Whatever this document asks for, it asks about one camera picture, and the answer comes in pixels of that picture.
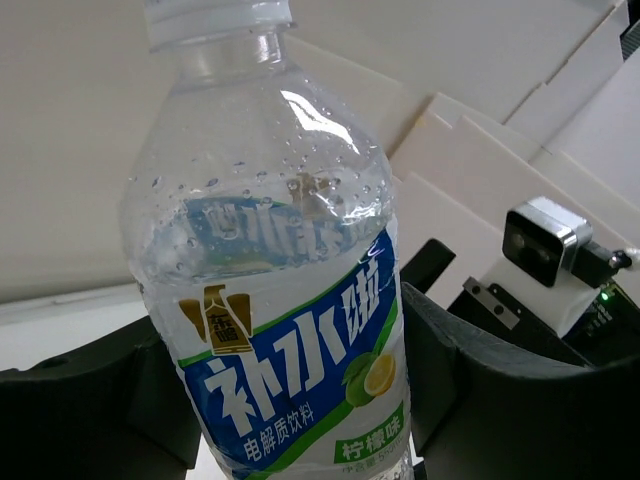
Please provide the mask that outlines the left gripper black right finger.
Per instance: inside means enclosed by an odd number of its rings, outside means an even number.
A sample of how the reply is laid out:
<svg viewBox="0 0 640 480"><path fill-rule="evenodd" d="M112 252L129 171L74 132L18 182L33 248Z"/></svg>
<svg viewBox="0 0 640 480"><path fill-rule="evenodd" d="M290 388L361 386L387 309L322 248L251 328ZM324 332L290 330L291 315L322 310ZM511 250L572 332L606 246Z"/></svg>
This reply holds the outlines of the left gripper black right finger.
<svg viewBox="0 0 640 480"><path fill-rule="evenodd" d="M639 362L579 367L510 344L402 288L423 479L635 479Z"/></svg>

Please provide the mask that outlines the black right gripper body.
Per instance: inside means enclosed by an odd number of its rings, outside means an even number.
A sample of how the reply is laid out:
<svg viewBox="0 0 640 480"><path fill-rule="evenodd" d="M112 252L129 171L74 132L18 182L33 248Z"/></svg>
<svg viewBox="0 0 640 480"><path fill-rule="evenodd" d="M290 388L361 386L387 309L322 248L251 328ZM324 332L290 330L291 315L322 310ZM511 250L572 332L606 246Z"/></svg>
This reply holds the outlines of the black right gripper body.
<svg viewBox="0 0 640 480"><path fill-rule="evenodd" d="M613 280L563 337L500 285L470 277L448 307L462 320L522 349L583 367L639 358L639 306Z"/></svg>

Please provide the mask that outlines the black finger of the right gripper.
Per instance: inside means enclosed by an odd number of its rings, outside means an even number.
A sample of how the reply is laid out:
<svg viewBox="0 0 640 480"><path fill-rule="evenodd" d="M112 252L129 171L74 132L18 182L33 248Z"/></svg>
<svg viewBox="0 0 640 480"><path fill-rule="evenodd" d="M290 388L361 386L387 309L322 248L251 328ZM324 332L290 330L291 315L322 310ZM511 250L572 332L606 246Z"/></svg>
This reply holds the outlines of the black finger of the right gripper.
<svg viewBox="0 0 640 480"><path fill-rule="evenodd" d="M401 268L400 279L421 293L426 293L456 258L441 241L431 238Z"/></svg>

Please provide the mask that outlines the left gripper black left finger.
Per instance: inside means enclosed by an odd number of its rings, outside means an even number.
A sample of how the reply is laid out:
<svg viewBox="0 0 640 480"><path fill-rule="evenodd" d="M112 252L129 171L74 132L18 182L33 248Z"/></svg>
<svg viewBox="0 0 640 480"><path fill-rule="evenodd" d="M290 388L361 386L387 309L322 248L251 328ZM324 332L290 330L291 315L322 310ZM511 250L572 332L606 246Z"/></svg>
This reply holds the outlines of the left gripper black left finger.
<svg viewBox="0 0 640 480"><path fill-rule="evenodd" d="M200 441L148 317L27 370L1 372L4 479L184 479Z"/></svg>

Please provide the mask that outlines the lemon label clear bottle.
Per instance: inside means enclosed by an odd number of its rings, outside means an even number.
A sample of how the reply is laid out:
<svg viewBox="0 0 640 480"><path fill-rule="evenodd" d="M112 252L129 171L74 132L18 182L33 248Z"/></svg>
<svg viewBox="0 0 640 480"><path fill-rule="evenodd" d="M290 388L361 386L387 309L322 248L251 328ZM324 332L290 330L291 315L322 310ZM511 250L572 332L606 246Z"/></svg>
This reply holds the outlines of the lemon label clear bottle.
<svg viewBox="0 0 640 480"><path fill-rule="evenodd" d="M385 152L285 48L285 1L148 1L178 76L131 171L129 269L230 479L410 479Z"/></svg>

